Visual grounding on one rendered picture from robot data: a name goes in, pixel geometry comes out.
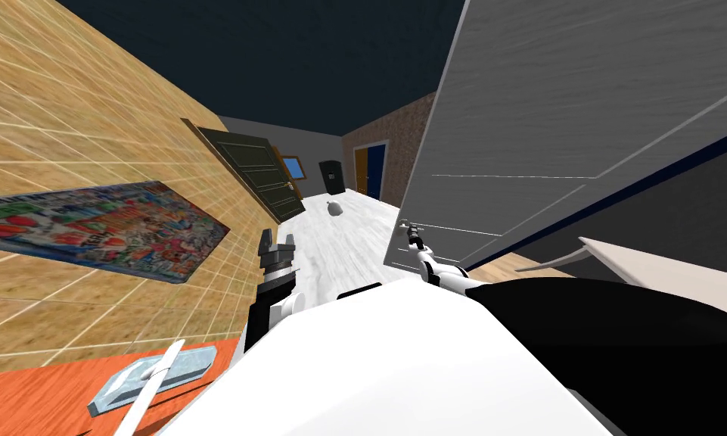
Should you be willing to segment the black cabinet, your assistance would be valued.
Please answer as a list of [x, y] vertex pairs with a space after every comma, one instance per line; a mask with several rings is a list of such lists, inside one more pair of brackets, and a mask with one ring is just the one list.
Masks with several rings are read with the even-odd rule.
[[338, 160], [324, 160], [318, 163], [326, 192], [330, 195], [342, 194], [346, 187], [343, 180], [342, 163]]

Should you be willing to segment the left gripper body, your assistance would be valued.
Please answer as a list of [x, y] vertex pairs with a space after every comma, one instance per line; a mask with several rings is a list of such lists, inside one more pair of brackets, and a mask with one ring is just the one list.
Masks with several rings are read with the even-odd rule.
[[294, 259], [294, 244], [273, 244], [268, 248], [259, 247], [259, 267], [261, 269], [277, 269], [277, 264], [291, 264]]

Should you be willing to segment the pale beige flat bar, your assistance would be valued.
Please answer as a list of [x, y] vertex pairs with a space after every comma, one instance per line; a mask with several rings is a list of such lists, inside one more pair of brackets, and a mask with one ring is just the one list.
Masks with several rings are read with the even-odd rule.
[[590, 238], [580, 241], [583, 246], [579, 250], [522, 270], [554, 269], [592, 256], [630, 285], [679, 295], [727, 312], [727, 272]]

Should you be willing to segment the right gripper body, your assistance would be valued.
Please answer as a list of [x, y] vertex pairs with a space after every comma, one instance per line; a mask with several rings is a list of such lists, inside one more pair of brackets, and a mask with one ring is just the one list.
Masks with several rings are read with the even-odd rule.
[[399, 230], [406, 236], [409, 246], [415, 246], [418, 251], [424, 250], [424, 242], [419, 235], [419, 232], [422, 231], [421, 228], [409, 221], [401, 221]]

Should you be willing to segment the orange and blue door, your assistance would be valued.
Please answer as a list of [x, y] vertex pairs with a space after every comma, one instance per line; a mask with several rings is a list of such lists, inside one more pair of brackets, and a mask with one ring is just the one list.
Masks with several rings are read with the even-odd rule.
[[356, 192], [375, 200], [381, 199], [386, 154], [387, 142], [376, 142], [354, 149]]

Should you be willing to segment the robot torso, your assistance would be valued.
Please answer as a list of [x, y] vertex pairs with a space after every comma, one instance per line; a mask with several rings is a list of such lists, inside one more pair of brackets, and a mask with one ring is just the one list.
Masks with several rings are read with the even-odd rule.
[[402, 279], [288, 316], [157, 436], [611, 436], [481, 304]]

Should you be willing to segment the grey door leaf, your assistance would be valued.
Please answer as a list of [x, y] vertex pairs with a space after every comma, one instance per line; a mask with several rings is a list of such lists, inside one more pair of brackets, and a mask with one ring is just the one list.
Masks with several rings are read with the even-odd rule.
[[399, 218], [472, 269], [727, 136], [727, 0], [465, 0]]

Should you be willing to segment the colourful wall poster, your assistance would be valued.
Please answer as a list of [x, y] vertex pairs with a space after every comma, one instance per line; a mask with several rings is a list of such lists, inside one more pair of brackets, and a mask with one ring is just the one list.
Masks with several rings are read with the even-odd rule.
[[159, 181], [0, 196], [0, 251], [172, 284], [228, 231]]

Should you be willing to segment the dark green door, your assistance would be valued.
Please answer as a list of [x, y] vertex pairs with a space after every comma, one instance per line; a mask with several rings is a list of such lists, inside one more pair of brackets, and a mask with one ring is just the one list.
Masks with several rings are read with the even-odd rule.
[[278, 223], [305, 211], [267, 139], [202, 127], [199, 131]]

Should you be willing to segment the orange door leaf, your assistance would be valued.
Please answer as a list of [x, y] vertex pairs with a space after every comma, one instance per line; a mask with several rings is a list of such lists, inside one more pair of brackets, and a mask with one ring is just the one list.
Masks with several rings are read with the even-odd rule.
[[[215, 346], [216, 359], [196, 381], [158, 394], [134, 436], [157, 432], [229, 366], [238, 335], [223, 341], [184, 345], [183, 350]], [[87, 409], [105, 382], [142, 357], [164, 349], [105, 359], [0, 373], [0, 436], [113, 436], [131, 405], [93, 417]]]

